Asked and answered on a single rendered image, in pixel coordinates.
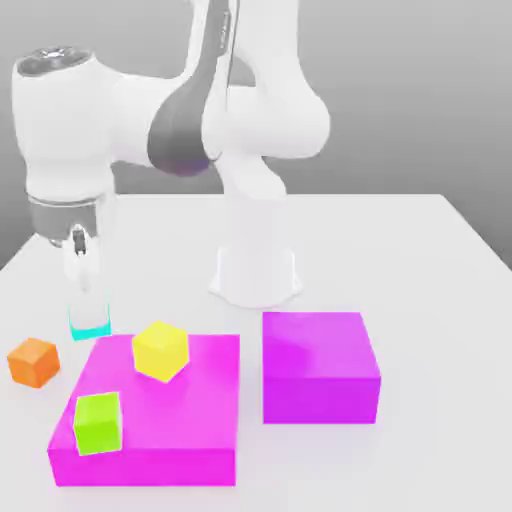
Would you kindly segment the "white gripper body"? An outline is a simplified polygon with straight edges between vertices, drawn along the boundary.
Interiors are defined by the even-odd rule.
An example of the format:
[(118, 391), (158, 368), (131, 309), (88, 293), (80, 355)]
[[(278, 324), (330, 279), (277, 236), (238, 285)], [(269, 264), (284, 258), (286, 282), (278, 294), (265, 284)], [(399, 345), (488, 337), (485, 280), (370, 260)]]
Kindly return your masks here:
[(90, 292), (100, 274), (99, 239), (86, 236), (75, 248), (75, 241), (70, 236), (62, 250), (66, 277), (80, 292)]

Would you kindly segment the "small cyan cube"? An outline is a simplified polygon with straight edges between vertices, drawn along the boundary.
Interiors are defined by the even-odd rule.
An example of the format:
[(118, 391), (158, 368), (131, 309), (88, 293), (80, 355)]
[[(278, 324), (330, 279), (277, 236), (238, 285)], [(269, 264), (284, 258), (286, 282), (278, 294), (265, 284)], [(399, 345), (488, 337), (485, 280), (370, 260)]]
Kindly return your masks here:
[(110, 304), (105, 295), (79, 295), (68, 305), (68, 321), (74, 341), (110, 336)]

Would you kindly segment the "small yellow cube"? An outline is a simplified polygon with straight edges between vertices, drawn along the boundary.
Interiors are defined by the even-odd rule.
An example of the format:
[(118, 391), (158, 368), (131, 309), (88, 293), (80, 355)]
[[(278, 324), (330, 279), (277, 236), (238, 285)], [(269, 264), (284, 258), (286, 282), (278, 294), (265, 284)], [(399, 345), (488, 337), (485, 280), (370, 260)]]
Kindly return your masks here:
[(187, 332), (156, 321), (132, 340), (135, 370), (163, 383), (170, 382), (189, 363)]

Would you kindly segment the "small orange cube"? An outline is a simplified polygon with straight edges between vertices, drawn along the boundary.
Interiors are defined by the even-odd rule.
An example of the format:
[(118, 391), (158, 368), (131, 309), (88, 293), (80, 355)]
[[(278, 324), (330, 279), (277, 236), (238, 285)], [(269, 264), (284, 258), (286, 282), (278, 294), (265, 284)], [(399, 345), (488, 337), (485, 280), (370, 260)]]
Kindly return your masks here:
[(56, 345), (35, 338), (27, 338), (7, 356), (14, 382), (32, 388), (41, 388), (60, 370)]

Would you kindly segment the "small green cube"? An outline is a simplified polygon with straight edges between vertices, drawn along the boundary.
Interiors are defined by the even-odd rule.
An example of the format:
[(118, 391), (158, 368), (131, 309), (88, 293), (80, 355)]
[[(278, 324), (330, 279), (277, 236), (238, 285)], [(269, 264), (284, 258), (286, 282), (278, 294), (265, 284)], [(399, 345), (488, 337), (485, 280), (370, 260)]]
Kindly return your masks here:
[(79, 396), (73, 431), (80, 456), (120, 451), (123, 426), (119, 393)]

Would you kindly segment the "large magenta box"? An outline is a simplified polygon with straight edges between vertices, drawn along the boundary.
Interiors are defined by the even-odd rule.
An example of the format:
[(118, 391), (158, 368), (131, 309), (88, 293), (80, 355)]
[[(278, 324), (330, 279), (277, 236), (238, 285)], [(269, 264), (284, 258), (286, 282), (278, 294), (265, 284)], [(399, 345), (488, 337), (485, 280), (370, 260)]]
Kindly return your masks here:
[[(170, 382), (136, 372), (132, 338), (98, 339), (49, 442), (54, 481), (65, 486), (233, 486), (240, 338), (192, 335), (189, 364)], [(73, 432), (82, 395), (116, 392), (123, 445), (82, 456)]]

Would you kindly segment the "large purple box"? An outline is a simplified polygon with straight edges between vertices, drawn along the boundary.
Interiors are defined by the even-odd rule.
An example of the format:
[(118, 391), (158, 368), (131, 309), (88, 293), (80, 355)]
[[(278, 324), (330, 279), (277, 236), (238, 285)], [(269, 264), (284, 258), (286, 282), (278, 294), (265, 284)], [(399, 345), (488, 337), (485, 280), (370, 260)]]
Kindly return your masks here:
[(357, 312), (262, 315), (266, 424), (373, 424), (381, 372)]

